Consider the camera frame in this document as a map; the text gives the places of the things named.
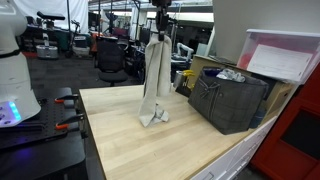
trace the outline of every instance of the gray fabric bin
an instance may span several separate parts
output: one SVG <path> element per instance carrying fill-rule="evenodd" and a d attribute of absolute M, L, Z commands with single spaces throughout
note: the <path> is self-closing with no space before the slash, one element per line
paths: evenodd
<path fill-rule="evenodd" d="M 246 80 L 242 83 L 224 80 L 207 76 L 204 69 L 189 97 L 189 104 L 222 134 L 247 131 L 268 84 L 248 76 L 244 76 Z"/>

